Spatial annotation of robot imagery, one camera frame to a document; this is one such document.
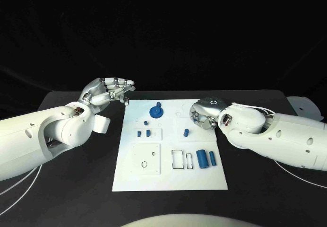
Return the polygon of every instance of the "cable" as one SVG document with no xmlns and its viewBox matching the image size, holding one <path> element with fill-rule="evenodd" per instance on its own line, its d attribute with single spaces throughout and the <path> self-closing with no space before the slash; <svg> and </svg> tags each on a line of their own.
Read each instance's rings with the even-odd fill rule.
<svg viewBox="0 0 327 227">
<path fill-rule="evenodd" d="M 326 186 L 322 186 L 322 185 L 319 185 L 319 184 L 316 184 L 316 183 L 313 183 L 313 182 L 310 182 L 310 181 L 307 181 L 307 180 L 305 180 L 305 179 L 302 179 L 296 174 L 293 174 L 282 165 L 280 165 L 280 167 L 293 175 L 293 176 L 296 176 L 300 180 L 303 180 L 303 181 L 306 181 L 307 183 L 310 183 L 310 184 L 313 184 L 313 185 L 316 185 L 316 186 L 319 186 L 319 187 L 322 187 L 322 188 L 327 188 Z"/>
<path fill-rule="evenodd" d="M 244 107 L 250 107 L 250 108 L 257 108 L 257 109 L 261 109 L 261 110 L 269 110 L 273 114 L 276 114 L 276 112 L 273 111 L 273 110 L 270 110 L 270 109 L 267 109 L 267 108 L 264 108 L 264 107 L 258 107 L 258 106 L 253 106 L 253 105 L 244 105 L 244 104 L 238 104 L 238 103 L 233 103 L 234 105 L 241 105 L 241 106 L 244 106 Z"/>
<path fill-rule="evenodd" d="M 38 171 L 38 174 L 37 174 L 37 178 L 38 178 L 38 176 L 40 176 L 41 168 L 42 168 L 42 165 L 40 166 L 40 171 Z M 8 212 L 8 210 L 16 205 L 16 203 L 19 202 L 19 200 L 21 200 L 21 199 L 24 198 L 24 196 L 27 195 L 29 189 L 31 189 L 32 186 L 34 186 L 34 183 L 35 183 L 35 181 L 37 181 L 37 178 L 35 178 L 35 180 L 34 180 L 34 182 L 32 182 L 32 184 L 31 184 L 31 186 L 29 186 L 29 188 L 28 188 L 25 194 L 21 196 L 21 198 L 19 198 L 18 201 L 14 203 L 14 205 L 5 210 L 5 212 L 0 213 L 0 216 Z"/>
<path fill-rule="evenodd" d="M 18 184 L 31 176 L 31 174 L 34 173 L 34 171 L 37 170 L 37 168 L 34 168 L 34 170 L 29 172 L 29 174 L 25 176 L 25 178 L 8 189 L 5 190 L 0 195 L 3 195 L 15 186 L 18 186 Z"/>
</svg>

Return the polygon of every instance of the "small blue part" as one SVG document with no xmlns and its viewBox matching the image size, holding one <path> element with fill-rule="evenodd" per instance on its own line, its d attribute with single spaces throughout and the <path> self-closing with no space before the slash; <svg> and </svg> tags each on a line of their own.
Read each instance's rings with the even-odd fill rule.
<svg viewBox="0 0 327 227">
<path fill-rule="evenodd" d="M 212 165 L 217 166 L 217 159 L 215 159 L 214 151 L 209 152 L 209 155 L 211 155 Z"/>
<path fill-rule="evenodd" d="M 152 109 L 150 109 L 150 116 L 153 118 L 161 118 L 165 114 L 165 110 L 162 109 L 162 103 L 158 102 L 158 106 L 155 106 Z"/>
<path fill-rule="evenodd" d="M 209 167 L 209 163 L 208 163 L 208 158 L 207 158 L 207 151 L 205 150 L 199 150 L 197 152 L 197 156 L 198 156 L 201 169 L 208 168 Z"/>
<path fill-rule="evenodd" d="M 189 136 L 189 129 L 185 130 L 185 137 Z"/>
</svg>

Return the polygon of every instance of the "white board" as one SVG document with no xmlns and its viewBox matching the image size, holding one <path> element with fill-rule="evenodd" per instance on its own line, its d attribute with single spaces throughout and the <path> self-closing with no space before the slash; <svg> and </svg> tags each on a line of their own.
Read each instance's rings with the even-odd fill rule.
<svg viewBox="0 0 327 227">
<path fill-rule="evenodd" d="M 197 101 L 197 99 L 130 101 L 122 131 L 114 192 L 228 189 L 215 131 L 202 129 L 189 118 L 189 109 Z M 158 102 L 162 103 L 163 116 L 155 119 L 150 116 L 150 108 Z M 207 150 L 209 161 L 207 169 L 199 167 L 197 151 L 201 149 Z M 172 150 L 184 151 L 184 169 L 173 169 Z M 209 151 L 215 153 L 217 166 L 212 166 Z M 188 153 L 192 154 L 194 169 L 188 169 Z"/>
</svg>

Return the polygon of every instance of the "black table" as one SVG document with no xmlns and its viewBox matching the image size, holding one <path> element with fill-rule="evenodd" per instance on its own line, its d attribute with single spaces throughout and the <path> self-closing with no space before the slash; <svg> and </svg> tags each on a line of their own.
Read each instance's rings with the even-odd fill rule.
<svg viewBox="0 0 327 227">
<path fill-rule="evenodd" d="M 77 101 L 80 92 L 51 92 L 41 110 Z M 263 106 L 294 114 L 284 94 L 258 91 L 129 92 L 136 99 L 201 99 Z M 0 226 L 122 226 L 135 220 L 175 213 L 218 215 L 266 227 L 326 226 L 327 190 L 290 174 L 251 150 L 235 148 L 217 129 L 228 190 L 112 192 L 126 106 L 112 102 L 101 115 L 112 118 L 107 134 L 44 165 L 37 183 L 16 206 L 0 216 Z M 0 212 L 24 194 L 35 174 L 3 196 Z M 22 176 L 0 182 L 0 192 Z"/>
</svg>

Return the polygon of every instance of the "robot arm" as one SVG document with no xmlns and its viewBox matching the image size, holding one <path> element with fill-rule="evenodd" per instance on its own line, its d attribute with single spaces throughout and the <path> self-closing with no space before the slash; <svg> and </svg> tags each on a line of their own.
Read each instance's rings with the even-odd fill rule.
<svg viewBox="0 0 327 227">
<path fill-rule="evenodd" d="M 112 101 L 129 105 L 126 92 L 136 90 L 133 85 L 127 79 L 96 79 L 77 102 L 0 121 L 0 181 L 81 146 L 93 131 L 107 132 L 110 119 L 97 113 Z"/>
<path fill-rule="evenodd" d="M 326 124 L 257 108 L 266 113 L 237 103 L 228 106 L 218 98 L 205 98 L 191 108 L 191 119 L 205 129 L 218 126 L 235 147 L 251 149 L 292 166 L 327 171 Z"/>
</svg>

